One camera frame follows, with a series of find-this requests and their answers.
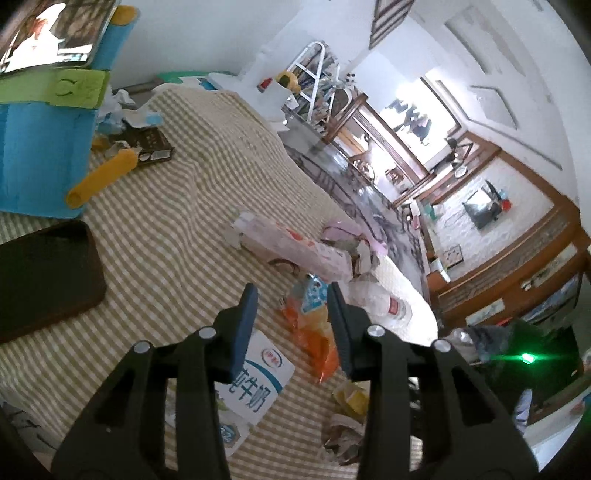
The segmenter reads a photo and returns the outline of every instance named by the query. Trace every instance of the green strap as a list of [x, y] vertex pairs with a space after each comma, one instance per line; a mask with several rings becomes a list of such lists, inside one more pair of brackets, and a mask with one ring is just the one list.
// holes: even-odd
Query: green strap
[[40, 69], [0, 77], [0, 105], [44, 102], [54, 106], [98, 108], [109, 72], [87, 69]]

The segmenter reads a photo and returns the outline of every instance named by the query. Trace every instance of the window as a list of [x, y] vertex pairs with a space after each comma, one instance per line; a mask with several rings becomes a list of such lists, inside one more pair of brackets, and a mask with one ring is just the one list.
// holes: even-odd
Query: window
[[402, 85], [380, 116], [425, 165], [447, 146], [460, 124], [424, 79]]

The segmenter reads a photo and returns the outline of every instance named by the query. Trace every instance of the yellow tube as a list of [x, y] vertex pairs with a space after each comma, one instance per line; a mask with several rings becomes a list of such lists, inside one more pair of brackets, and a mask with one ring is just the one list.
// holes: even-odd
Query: yellow tube
[[68, 207], [72, 209], [81, 207], [90, 200], [90, 197], [132, 171], [137, 165], [137, 153], [129, 148], [121, 150], [116, 156], [91, 171], [84, 180], [68, 192], [66, 196]]

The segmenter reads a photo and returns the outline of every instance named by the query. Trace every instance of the snack wrapper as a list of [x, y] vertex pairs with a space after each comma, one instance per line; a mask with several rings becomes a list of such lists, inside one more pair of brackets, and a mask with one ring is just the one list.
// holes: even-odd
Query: snack wrapper
[[328, 285], [316, 275], [298, 281], [281, 302], [281, 313], [289, 321], [295, 341], [312, 357], [320, 382], [339, 367], [335, 338], [326, 306]]
[[275, 266], [284, 266], [294, 275], [313, 273], [327, 282], [353, 278], [351, 256], [342, 250], [316, 242], [261, 215], [242, 212], [226, 232], [235, 248], [246, 248], [256, 257]]

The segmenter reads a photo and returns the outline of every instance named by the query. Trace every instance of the picture frame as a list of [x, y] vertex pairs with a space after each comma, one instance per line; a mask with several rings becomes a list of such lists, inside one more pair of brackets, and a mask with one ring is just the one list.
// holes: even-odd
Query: picture frame
[[407, 17], [415, 0], [376, 0], [369, 49], [372, 50]]

